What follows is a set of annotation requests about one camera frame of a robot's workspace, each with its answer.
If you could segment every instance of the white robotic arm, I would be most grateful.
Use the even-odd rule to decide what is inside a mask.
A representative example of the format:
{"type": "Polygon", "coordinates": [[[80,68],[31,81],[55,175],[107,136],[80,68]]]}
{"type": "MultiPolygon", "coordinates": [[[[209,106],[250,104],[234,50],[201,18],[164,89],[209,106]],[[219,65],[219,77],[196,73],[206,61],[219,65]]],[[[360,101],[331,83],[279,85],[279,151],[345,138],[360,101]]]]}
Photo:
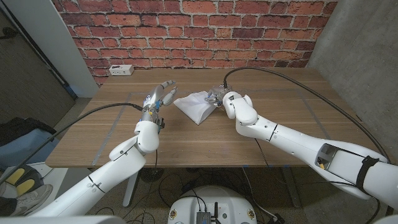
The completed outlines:
{"type": "Polygon", "coordinates": [[[370,196],[398,209],[398,166],[368,148],[342,141],[308,136],[269,121],[257,114],[250,97],[234,91],[222,100],[230,119],[236,119],[236,130],[250,138],[271,143],[308,164],[336,187],[359,198],[370,196]]]}
{"type": "Polygon", "coordinates": [[[120,182],[126,180],[144,167],[145,154],[156,151],[159,146],[163,119],[158,116],[162,105],[169,105],[177,88],[165,95],[164,88],[173,85],[167,81],[155,87],[144,101],[143,114],[136,125],[134,136],[116,146],[108,163],[85,177],[71,189],[59,196],[50,205],[32,215],[32,217],[65,217],[84,215],[92,208],[106,192],[120,182]]]}

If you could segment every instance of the robot arm cover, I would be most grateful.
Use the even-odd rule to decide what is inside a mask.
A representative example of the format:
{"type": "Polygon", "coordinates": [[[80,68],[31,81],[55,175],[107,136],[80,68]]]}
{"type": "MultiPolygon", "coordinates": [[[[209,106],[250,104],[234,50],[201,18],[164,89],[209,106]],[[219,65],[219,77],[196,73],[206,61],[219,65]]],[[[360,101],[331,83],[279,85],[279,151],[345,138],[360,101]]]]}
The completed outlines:
{"type": "Polygon", "coordinates": [[[359,198],[376,197],[398,209],[398,166],[368,148],[342,141],[308,136],[269,121],[252,108],[247,95],[229,92],[223,104],[230,119],[236,118],[236,130],[250,138],[269,142],[304,161],[336,187],[359,198]]]}

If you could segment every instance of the shoe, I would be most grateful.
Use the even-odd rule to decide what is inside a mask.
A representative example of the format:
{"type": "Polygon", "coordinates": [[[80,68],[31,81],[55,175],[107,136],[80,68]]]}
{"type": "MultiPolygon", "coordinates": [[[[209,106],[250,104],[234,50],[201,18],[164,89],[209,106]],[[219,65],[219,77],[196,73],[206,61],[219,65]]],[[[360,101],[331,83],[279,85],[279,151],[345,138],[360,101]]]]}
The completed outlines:
{"type": "Polygon", "coordinates": [[[39,208],[50,196],[52,185],[45,184],[38,189],[17,197],[17,207],[11,216],[23,215],[39,208]]]}

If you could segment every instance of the power outlet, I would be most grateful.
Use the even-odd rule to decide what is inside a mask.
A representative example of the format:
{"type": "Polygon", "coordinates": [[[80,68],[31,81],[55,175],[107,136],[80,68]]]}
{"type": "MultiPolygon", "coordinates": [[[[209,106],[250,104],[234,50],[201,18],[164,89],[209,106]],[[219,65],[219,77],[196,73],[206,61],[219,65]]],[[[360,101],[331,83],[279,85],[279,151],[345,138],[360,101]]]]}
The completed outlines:
{"type": "Polygon", "coordinates": [[[109,71],[111,75],[131,75],[134,67],[132,65],[112,65],[109,71]]]}

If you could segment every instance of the brick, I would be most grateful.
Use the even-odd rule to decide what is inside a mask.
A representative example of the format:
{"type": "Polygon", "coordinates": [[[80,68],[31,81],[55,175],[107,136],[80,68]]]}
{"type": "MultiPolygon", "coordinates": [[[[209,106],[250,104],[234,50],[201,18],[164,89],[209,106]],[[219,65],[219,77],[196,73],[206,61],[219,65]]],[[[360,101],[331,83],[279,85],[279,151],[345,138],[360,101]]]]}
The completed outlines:
{"type": "Polygon", "coordinates": [[[291,2],[287,13],[298,15],[319,14],[322,12],[323,2],[291,2]]]}
{"type": "Polygon", "coordinates": [[[99,85],[99,87],[101,87],[101,85],[106,82],[106,80],[108,79],[107,77],[93,77],[94,81],[97,83],[97,85],[99,85]]]}
{"type": "Polygon", "coordinates": [[[231,29],[218,28],[216,36],[218,38],[231,38],[231,29]]]}
{"type": "Polygon", "coordinates": [[[329,2],[324,8],[322,13],[325,15],[330,15],[334,10],[335,7],[337,6],[337,2],[329,2]]]}
{"type": "Polygon", "coordinates": [[[272,3],[270,13],[283,14],[286,12],[286,9],[287,9],[286,2],[274,2],[272,3]]]}
{"type": "Polygon", "coordinates": [[[159,15],[159,25],[187,26],[191,24],[191,17],[187,15],[159,15]]]}
{"type": "Polygon", "coordinates": [[[184,50],[172,50],[172,57],[173,58],[183,58],[184,50]]]}
{"type": "Polygon", "coordinates": [[[101,49],[101,56],[127,58],[129,57],[129,52],[125,49],[101,49]]]}
{"type": "Polygon", "coordinates": [[[315,42],[299,42],[297,44],[296,50],[313,50],[315,47],[315,42]]]}
{"type": "Polygon", "coordinates": [[[150,60],[147,58],[127,58],[123,59],[123,63],[137,67],[150,67],[150,60]]]}
{"type": "Polygon", "coordinates": [[[304,54],[303,54],[303,59],[310,59],[310,57],[311,57],[311,54],[312,54],[312,52],[305,52],[304,54]]]}
{"type": "Polygon", "coordinates": [[[307,16],[297,16],[294,18],[293,27],[307,28],[309,20],[310,19],[307,16]]]}
{"type": "Polygon", "coordinates": [[[254,67],[273,67],[275,65],[275,61],[273,60],[249,60],[248,66],[254,67]]]}
{"type": "Polygon", "coordinates": [[[245,60],[235,60],[234,67],[245,67],[248,62],[245,60]]]}
{"type": "Polygon", "coordinates": [[[130,1],[132,12],[164,12],[162,1],[130,1]]]}
{"type": "Polygon", "coordinates": [[[207,60],[206,67],[209,68],[230,68],[232,61],[229,60],[207,60]]]}
{"type": "Polygon", "coordinates": [[[185,48],[185,47],[192,47],[192,40],[189,40],[189,39],[165,39],[164,44],[166,47],[185,48]]]}
{"type": "Polygon", "coordinates": [[[58,12],[63,12],[63,7],[58,0],[52,0],[52,4],[54,4],[58,12]]]}
{"type": "Polygon", "coordinates": [[[249,49],[251,47],[250,40],[238,40],[239,49],[249,49]]]}
{"type": "Polygon", "coordinates": [[[120,40],[121,47],[148,47],[146,39],[125,38],[120,40]]]}
{"type": "Polygon", "coordinates": [[[77,6],[76,3],[71,2],[71,1],[64,1],[62,2],[63,4],[63,8],[65,9],[65,11],[67,12],[80,12],[79,7],[77,6]]]}
{"type": "Polygon", "coordinates": [[[193,46],[195,46],[198,49],[206,49],[207,48],[207,40],[195,39],[195,40],[193,40],[193,46]]]}
{"type": "Polygon", "coordinates": [[[81,55],[82,57],[87,57],[87,56],[86,56],[86,53],[85,53],[85,51],[84,51],[83,49],[79,49],[79,53],[80,53],[80,55],[81,55]]]}
{"type": "Polygon", "coordinates": [[[149,45],[151,47],[164,47],[163,39],[150,38],[149,45]]]}
{"type": "Polygon", "coordinates": [[[129,12],[130,11],[127,6],[126,1],[112,0],[112,7],[113,7],[113,11],[115,11],[115,12],[129,12]]]}
{"type": "Polygon", "coordinates": [[[85,53],[87,55],[87,57],[89,58],[99,58],[100,57],[100,53],[97,50],[85,50],[85,53]]]}
{"type": "Polygon", "coordinates": [[[94,25],[100,26],[100,25],[108,25],[108,21],[106,20],[106,16],[103,14],[92,14],[90,15],[91,19],[94,22],[94,25]]]}
{"type": "Polygon", "coordinates": [[[214,59],[227,59],[228,58],[228,52],[224,50],[218,50],[214,53],[213,56],[214,59]]]}
{"type": "Polygon", "coordinates": [[[259,59],[269,59],[269,58],[271,58],[271,55],[272,55],[272,52],[264,50],[264,51],[259,52],[257,54],[257,58],[259,58],[259,59]]]}
{"type": "Polygon", "coordinates": [[[210,49],[236,49],[236,40],[209,40],[210,49]]]}
{"type": "Polygon", "coordinates": [[[139,26],[141,24],[138,15],[111,14],[108,15],[108,19],[112,25],[139,26]]]}
{"type": "Polygon", "coordinates": [[[67,25],[93,25],[89,14],[63,13],[61,17],[67,25]]]}
{"type": "Polygon", "coordinates": [[[107,0],[78,0],[82,12],[110,12],[112,6],[107,0]]]}
{"type": "Polygon", "coordinates": [[[164,67],[164,59],[152,59],[153,67],[164,67]]]}
{"type": "Polygon", "coordinates": [[[184,28],[186,37],[214,37],[214,30],[209,28],[186,27],[184,28]]]}
{"type": "Polygon", "coordinates": [[[205,61],[194,59],[192,60],[191,66],[195,68],[203,68],[205,66],[205,61]]]}
{"type": "Polygon", "coordinates": [[[292,16],[261,16],[257,26],[289,27],[292,19],[292,16]]]}
{"type": "Polygon", "coordinates": [[[314,40],[318,39],[318,37],[319,37],[319,35],[321,35],[322,31],[323,31],[323,29],[317,29],[315,31],[315,33],[313,34],[312,39],[314,39],[314,40]]]}
{"type": "Polygon", "coordinates": [[[281,39],[309,39],[313,30],[282,30],[281,39]]]}
{"type": "Polygon", "coordinates": [[[279,50],[281,45],[279,40],[257,40],[253,43],[253,49],[279,50]]]}
{"type": "Polygon", "coordinates": [[[164,27],[137,27],[137,34],[143,37],[163,37],[167,36],[164,27]]]}
{"type": "Polygon", "coordinates": [[[250,59],[255,58],[257,52],[255,51],[230,51],[228,58],[250,59]]]}
{"type": "Polygon", "coordinates": [[[165,12],[181,12],[179,1],[164,1],[165,12]]]}
{"type": "Polygon", "coordinates": [[[95,75],[101,75],[101,76],[108,76],[108,69],[107,68],[93,68],[94,74],[95,75]]]}
{"type": "Polygon", "coordinates": [[[142,16],[142,24],[146,26],[156,26],[156,16],[142,16]]]}
{"type": "Polygon", "coordinates": [[[257,23],[256,16],[245,16],[242,18],[242,26],[255,27],[257,23]]]}
{"type": "Polygon", "coordinates": [[[302,57],[302,55],[303,55],[303,53],[299,53],[299,52],[284,52],[284,51],[280,51],[280,52],[275,52],[272,55],[272,58],[293,60],[293,59],[300,59],[302,57]]]}
{"type": "Polygon", "coordinates": [[[213,52],[211,50],[187,50],[185,55],[187,58],[211,58],[213,52]]]}
{"type": "Polygon", "coordinates": [[[283,49],[294,50],[296,49],[297,42],[296,41],[286,41],[283,45],[283,49]]]}
{"type": "Polygon", "coordinates": [[[169,50],[144,49],[144,56],[149,58],[166,58],[170,56],[169,50]]]}
{"type": "Polygon", "coordinates": [[[290,68],[304,68],[308,63],[308,60],[298,60],[290,63],[290,68]]]}
{"type": "Polygon", "coordinates": [[[266,29],[263,38],[278,38],[279,29],[266,29]]]}
{"type": "Polygon", "coordinates": [[[183,1],[182,9],[184,10],[184,12],[191,13],[216,12],[216,6],[211,1],[183,1]]]}
{"type": "Polygon", "coordinates": [[[68,31],[69,31],[69,34],[70,34],[72,37],[76,36],[76,33],[75,33],[75,31],[72,29],[72,27],[68,26],[68,31]]]}
{"type": "Polygon", "coordinates": [[[325,27],[326,23],[328,22],[329,17],[323,17],[323,16],[313,16],[310,21],[309,27],[317,27],[317,28],[323,28],[325,27]]]}
{"type": "Polygon", "coordinates": [[[102,39],[102,42],[104,43],[105,47],[119,47],[118,42],[112,38],[102,39]]]}
{"type": "Polygon", "coordinates": [[[262,14],[267,14],[268,11],[269,11],[268,2],[236,1],[236,5],[235,5],[235,12],[237,12],[237,13],[247,13],[247,14],[262,13],[262,14]]]}
{"type": "Polygon", "coordinates": [[[130,49],[129,52],[130,56],[133,58],[140,58],[144,56],[141,49],[130,49]]]}
{"type": "Polygon", "coordinates": [[[213,26],[240,26],[240,16],[210,16],[209,25],[213,26]]]}
{"type": "Polygon", "coordinates": [[[122,27],[122,35],[125,37],[135,37],[137,35],[135,27],[122,27]]]}
{"type": "Polygon", "coordinates": [[[119,37],[120,30],[118,27],[90,27],[93,36],[96,37],[119,37]]]}
{"type": "Polygon", "coordinates": [[[90,31],[87,27],[75,27],[75,32],[80,37],[89,37],[91,36],[90,31]]]}
{"type": "Polygon", "coordinates": [[[109,62],[104,58],[100,59],[85,59],[86,65],[88,67],[108,67],[109,62]]]}
{"type": "Polygon", "coordinates": [[[73,38],[77,47],[103,47],[102,42],[97,38],[73,38]]]}
{"type": "Polygon", "coordinates": [[[275,67],[277,67],[277,68],[285,68],[285,67],[287,67],[288,64],[289,64],[289,61],[280,60],[280,61],[276,62],[275,67]]]}
{"type": "Polygon", "coordinates": [[[165,60],[166,66],[173,66],[173,67],[189,67],[190,63],[188,59],[182,58],[175,58],[175,59],[166,59],[165,60]]]}
{"type": "Polygon", "coordinates": [[[181,37],[182,36],[182,28],[169,27],[169,36],[171,36],[171,37],[181,37]]]}
{"type": "Polygon", "coordinates": [[[232,13],[234,7],[233,2],[218,2],[218,12],[219,13],[232,13]]]}
{"type": "Polygon", "coordinates": [[[111,65],[123,65],[124,64],[123,59],[121,59],[121,58],[111,58],[109,61],[111,62],[111,65]]]}
{"type": "Polygon", "coordinates": [[[260,38],[264,29],[238,29],[235,28],[232,34],[233,38],[243,38],[243,39],[251,39],[251,38],[260,38]]]}
{"type": "Polygon", "coordinates": [[[193,16],[194,26],[207,26],[208,19],[207,16],[193,16]]]}

